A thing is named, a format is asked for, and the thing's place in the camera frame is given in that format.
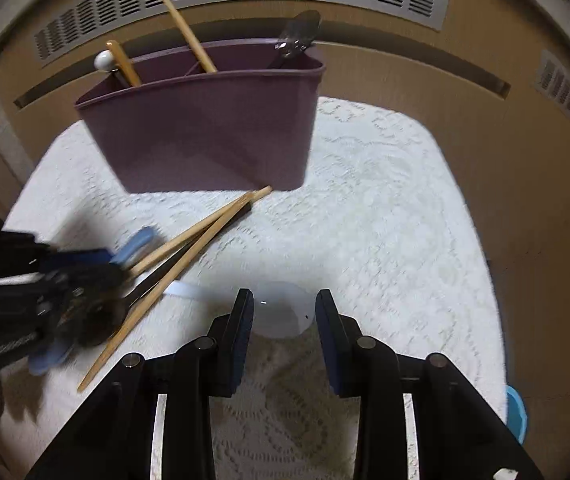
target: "lace tablecloth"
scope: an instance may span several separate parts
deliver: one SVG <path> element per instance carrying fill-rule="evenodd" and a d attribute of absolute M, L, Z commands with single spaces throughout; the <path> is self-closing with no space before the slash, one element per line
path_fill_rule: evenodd
<path fill-rule="evenodd" d="M 127 194 L 79 122 L 50 147 L 6 228 L 66 248 L 115 250 L 145 225 L 173 237 L 238 195 Z M 293 282 L 314 294 L 329 288 L 363 333 L 403 354 L 443 352 L 505 416 L 502 334 L 474 226 L 433 137 L 402 114 L 321 98 L 305 185 L 258 202 L 183 279 L 232 297 L 264 281 Z M 163 298 L 98 380 L 127 352 L 151 358 L 176 351 L 219 314 Z M 76 393 L 100 350 L 77 352 L 44 378 L 28 376 L 24 361 L 4 370 L 0 449 L 18 475 L 98 382 Z M 410 399 L 406 407 L 413 477 Z M 222 480 L 351 478 L 358 401 L 331 393 L 315 325 L 291 340 L 253 335 L 242 384 L 233 398 L 212 400 L 211 423 Z M 161 431 L 159 416 L 153 478 L 160 478 Z"/>

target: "white tablecloth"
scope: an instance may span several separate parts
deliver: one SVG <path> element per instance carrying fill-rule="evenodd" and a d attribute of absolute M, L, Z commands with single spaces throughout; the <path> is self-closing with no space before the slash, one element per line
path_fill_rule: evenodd
<path fill-rule="evenodd" d="M 172 237 L 238 195 L 126 194 L 79 122 L 50 147 L 6 229 L 66 248 L 115 250 L 145 225 Z M 232 296 L 274 280 L 314 294 L 329 288 L 365 334 L 398 353 L 445 353 L 505 416 L 502 334 L 474 226 L 433 137 L 402 114 L 321 98 L 305 185 L 258 202 L 184 280 Z M 83 395 L 76 386 L 101 348 L 77 352 L 44 378 L 30 378 L 24 361 L 4 370 L 0 449 L 14 471 L 33 465 L 124 354 L 172 353 L 222 313 L 163 298 Z M 409 399 L 406 405 L 410 413 Z M 292 340 L 252 336 L 238 392 L 213 399 L 211 412 L 220 479 L 351 478 L 358 401 L 331 393 L 315 325 Z M 159 420 L 157 442 L 161 429 Z M 408 445 L 414 476 L 414 436 Z M 155 444 L 154 478 L 160 460 Z"/>

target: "white round knob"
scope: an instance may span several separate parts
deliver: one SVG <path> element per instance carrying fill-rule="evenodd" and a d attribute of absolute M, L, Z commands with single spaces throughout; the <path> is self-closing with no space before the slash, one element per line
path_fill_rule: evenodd
<path fill-rule="evenodd" d="M 103 50 L 98 53 L 94 59 L 94 68 L 101 72 L 111 72 L 116 68 L 116 61 L 113 54 L 109 50 Z"/>

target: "purple container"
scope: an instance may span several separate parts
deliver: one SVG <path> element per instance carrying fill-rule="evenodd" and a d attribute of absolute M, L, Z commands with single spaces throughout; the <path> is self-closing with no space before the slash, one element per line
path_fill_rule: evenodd
<path fill-rule="evenodd" d="M 219 72 L 202 73 L 188 46 L 136 58 L 143 85 L 112 76 L 76 102 L 130 193 L 300 187 L 325 66 L 314 50 L 267 70 L 275 40 L 203 46 Z"/>

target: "wooden chopstick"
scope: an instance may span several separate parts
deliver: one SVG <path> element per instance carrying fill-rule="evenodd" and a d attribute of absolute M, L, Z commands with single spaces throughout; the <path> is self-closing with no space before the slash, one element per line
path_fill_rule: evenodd
<path fill-rule="evenodd" d="M 271 193 L 271 187 L 267 186 L 262 188 L 261 190 L 254 191 L 252 193 L 251 202 L 256 202 L 263 197 L 266 197 L 269 193 Z M 135 264 L 130 270 L 130 274 L 132 278 L 137 278 L 147 269 L 153 267 L 155 264 L 164 260 L 167 256 L 180 248 L 187 240 L 189 240 L 193 235 L 201 232 L 204 229 L 207 229 L 210 225 L 213 224 L 216 220 L 218 220 L 223 214 L 229 211 L 229 208 L 234 204 L 231 202 L 227 205 L 222 206 L 219 210 L 213 212 L 207 218 L 202 219 L 197 224 L 194 224 L 192 227 L 187 229 L 186 231 L 181 232 L 177 237 L 172 238 L 164 245 L 158 247 L 155 251 L 149 253 L 145 258 L 140 260 L 137 264 Z"/>
<path fill-rule="evenodd" d="M 167 6 L 169 10 L 169 14 L 174 19 L 174 23 L 176 27 L 181 31 L 187 43 L 189 43 L 191 49 L 194 51 L 194 54 L 198 58 L 198 61 L 205 69 L 205 72 L 218 72 L 214 63 L 212 62 L 211 58 L 205 52 L 205 49 L 200 44 L 200 41 L 196 37 L 196 34 L 191 30 L 191 27 L 185 21 L 185 18 L 182 16 L 180 12 L 174 7 L 171 0 L 162 0 L 162 2 Z"/>
<path fill-rule="evenodd" d="M 152 307 L 152 305 L 162 296 L 164 290 L 169 286 L 169 284 L 175 280 L 181 272 L 192 262 L 192 260 L 198 255 L 198 253 L 203 250 L 203 248 L 211 241 L 211 239 L 216 236 L 216 234 L 225 227 L 225 225 L 247 204 L 254 194 L 252 192 L 245 193 L 240 198 L 236 199 L 230 204 L 230 207 L 223 215 L 221 215 L 208 229 L 203 233 L 203 235 L 193 244 L 190 249 L 185 253 L 185 255 L 178 260 L 176 265 L 174 265 L 166 275 L 158 282 L 158 284 L 135 306 L 132 307 L 131 312 L 127 316 L 127 319 L 120 327 L 120 330 L 116 332 L 114 337 L 112 337 L 108 342 L 105 349 L 98 356 L 95 363 L 92 365 L 90 370 L 85 375 L 84 379 L 78 385 L 78 392 L 82 392 L 100 369 L 105 365 L 109 358 L 116 351 L 118 346 L 125 340 L 127 335 L 134 329 L 137 323 L 143 319 L 143 316 Z"/>
<path fill-rule="evenodd" d="M 116 64 L 120 67 L 123 71 L 123 75 L 127 79 L 130 85 L 132 86 L 140 86 L 142 85 L 136 70 L 134 69 L 134 65 L 132 64 L 125 51 L 120 46 L 120 43 L 116 40 L 109 40 L 107 43 L 107 48 L 110 50 L 112 55 L 114 56 L 114 60 Z"/>

